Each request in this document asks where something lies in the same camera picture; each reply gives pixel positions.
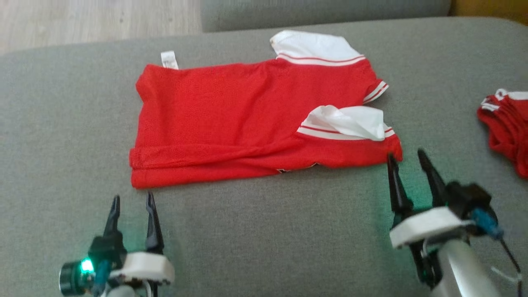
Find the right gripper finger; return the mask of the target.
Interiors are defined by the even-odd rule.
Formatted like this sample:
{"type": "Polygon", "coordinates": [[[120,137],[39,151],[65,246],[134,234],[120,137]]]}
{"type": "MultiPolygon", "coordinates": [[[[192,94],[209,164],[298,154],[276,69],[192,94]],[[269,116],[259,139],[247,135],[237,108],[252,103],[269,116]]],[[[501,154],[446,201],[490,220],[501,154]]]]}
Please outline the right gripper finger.
{"type": "Polygon", "coordinates": [[[388,154],[387,168],[391,211],[394,213],[393,225],[397,226],[414,214],[414,204],[407,197],[407,192],[398,174],[398,162],[393,154],[388,154]]]}
{"type": "Polygon", "coordinates": [[[432,162],[428,158],[428,155],[423,149],[417,151],[417,156],[420,161],[421,169],[426,174],[428,184],[432,195],[432,206],[442,207],[446,205],[444,199],[445,194],[445,183],[438,173],[437,169],[433,166],[432,162]]]}

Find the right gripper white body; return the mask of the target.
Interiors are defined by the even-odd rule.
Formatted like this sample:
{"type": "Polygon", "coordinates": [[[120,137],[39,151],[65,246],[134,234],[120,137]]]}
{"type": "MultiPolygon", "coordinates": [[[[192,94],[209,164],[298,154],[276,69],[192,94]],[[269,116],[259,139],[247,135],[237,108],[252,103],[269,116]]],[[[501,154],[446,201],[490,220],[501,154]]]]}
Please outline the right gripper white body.
{"type": "Polygon", "coordinates": [[[472,219],[436,207],[405,219],[389,236],[394,248],[408,247],[416,275],[431,290],[474,290],[475,253],[468,244],[472,219]]]}

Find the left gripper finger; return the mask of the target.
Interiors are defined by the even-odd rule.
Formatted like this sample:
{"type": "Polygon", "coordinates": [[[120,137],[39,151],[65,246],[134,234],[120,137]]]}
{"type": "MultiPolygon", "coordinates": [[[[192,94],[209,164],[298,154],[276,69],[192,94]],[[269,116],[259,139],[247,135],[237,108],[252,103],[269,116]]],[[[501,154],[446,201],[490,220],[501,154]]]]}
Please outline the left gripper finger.
{"type": "Polygon", "coordinates": [[[103,237],[121,238],[122,233],[118,230],[118,220],[120,218],[120,195],[113,198],[111,209],[108,214],[107,222],[104,228],[103,237]]]}
{"type": "Polygon", "coordinates": [[[146,210],[148,215],[148,226],[145,240],[145,248],[147,252],[163,253],[164,240],[160,227],[160,220],[157,212],[156,203],[153,197],[153,192],[149,191],[146,199],[146,210]]]}

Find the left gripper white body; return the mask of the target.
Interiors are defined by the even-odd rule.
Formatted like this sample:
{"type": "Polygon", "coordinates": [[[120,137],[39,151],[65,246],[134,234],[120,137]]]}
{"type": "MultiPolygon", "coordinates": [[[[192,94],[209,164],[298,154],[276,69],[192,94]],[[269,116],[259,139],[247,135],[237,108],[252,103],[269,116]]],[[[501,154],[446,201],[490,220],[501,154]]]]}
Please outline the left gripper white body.
{"type": "Polygon", "coordinates": [[[121,265],[95,256],[65,263],[59,290],[63,296],[156,296],[159,286],[174,280],[175,269],[166,256],[131,252],[121,265]]]}

